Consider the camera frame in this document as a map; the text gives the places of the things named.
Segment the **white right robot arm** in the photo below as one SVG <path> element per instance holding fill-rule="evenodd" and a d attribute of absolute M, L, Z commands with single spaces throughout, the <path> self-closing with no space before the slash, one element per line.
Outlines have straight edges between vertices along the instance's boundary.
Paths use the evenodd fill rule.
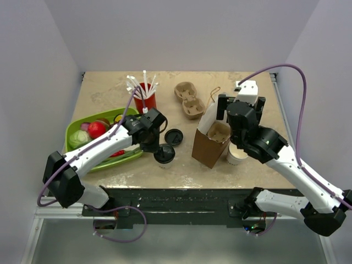
<path fill-rule="evenodd" d="M 259 124 L 265 98 L 251 105 L 225 94 L 218 96 L 218 120 L 230 126 L 230 141 L 249 157 L 272 168 L 301 193 L 278 194 L 253 188 L 244 200 L 244 218 L 261 212 L 280 213 L 304 221 L 313 232 L 328 237 L 341 227 L 351 209 L 351 190 L 341 190 L 304 163 L 287 140 L 274 129 Z"/>

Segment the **brown paper bag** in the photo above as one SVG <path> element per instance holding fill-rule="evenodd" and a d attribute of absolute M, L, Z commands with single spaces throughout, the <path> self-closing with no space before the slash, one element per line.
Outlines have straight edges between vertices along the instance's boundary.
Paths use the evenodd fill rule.
<path fill-rule="evenodd" d="M 192 148 L 192 158 L 212 169 L 225 148 L 229 144 L 230 127 L 227 115 L 219 120 L 217 116 L 218 97 L 220 87 L 213 89 L 198 123 Z"/>

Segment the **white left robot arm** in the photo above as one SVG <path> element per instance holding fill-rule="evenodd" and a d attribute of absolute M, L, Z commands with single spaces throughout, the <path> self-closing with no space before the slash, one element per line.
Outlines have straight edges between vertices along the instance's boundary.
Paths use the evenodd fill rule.
<path fill-rule="evenodd" d="M 85 184 L 82 178 L 114 153 L 133 145 L 139 145 L 144 152 L 158 153 L 160 127 L 167 123 L 167 118 L 152 108 L 139 117 L 122 117 L 109 131 L 83 147 L 64 155 L 53 152 L 46 163 L 44 188 L 64 208 L 78 202 L 94 207 L 102 216 L 110 215 L 114 202 L 105 189 Z"/>

